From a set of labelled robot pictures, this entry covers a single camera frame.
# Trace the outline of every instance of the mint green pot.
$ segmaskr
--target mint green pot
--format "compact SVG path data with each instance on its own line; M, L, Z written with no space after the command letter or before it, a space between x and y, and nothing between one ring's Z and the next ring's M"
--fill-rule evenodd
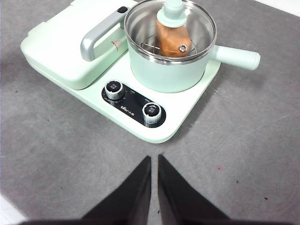
M183 0L195 54L181 58L169 58L142 48L145 40L156 33L157 12L163 0L145 0L130 9L125 17L130 64L134 76L147 88L163 93L187 90L197 84L209 60L254 70L260 62L256 52L215 45L217 28L213 18L201 6ZM157 40L150 43L158 46Z

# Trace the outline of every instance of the glass lid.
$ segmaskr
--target glass lid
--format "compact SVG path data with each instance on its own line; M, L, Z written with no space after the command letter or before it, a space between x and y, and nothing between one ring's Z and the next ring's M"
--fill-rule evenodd
M129 44L157 60L204 57L217 38L209 13L188 0L145 0L128 12L124 27Z

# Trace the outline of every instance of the multi-function cooker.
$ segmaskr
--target multi-function cooker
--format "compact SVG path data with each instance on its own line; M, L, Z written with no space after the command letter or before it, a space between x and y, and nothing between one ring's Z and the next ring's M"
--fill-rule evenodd
M150 143L165 142L221 62L253 70L260 61L256 52L215 45L216 24L201 6L166 2L75 0L31 30L22 52L35 70L124 129ZM184 21L191 39L184 57L161 54L157 20L174 29L175 19Z

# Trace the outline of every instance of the lid knob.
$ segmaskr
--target lid knob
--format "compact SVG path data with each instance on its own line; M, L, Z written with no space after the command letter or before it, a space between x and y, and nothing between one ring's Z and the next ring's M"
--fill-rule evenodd
M166 27L176 28L185 25L187 16L182 0L165 0L163 8L157 13L157 19Z

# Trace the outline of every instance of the silver handle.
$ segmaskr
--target silver handle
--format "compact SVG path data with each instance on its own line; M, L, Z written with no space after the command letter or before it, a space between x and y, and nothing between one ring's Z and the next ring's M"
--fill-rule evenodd
M95 59L95 43L116 24L120 23L120 27L124 28L124 18L128 10L129 8L125 6L119 8L83 37L80 44L80 52L84 60L91 62Z

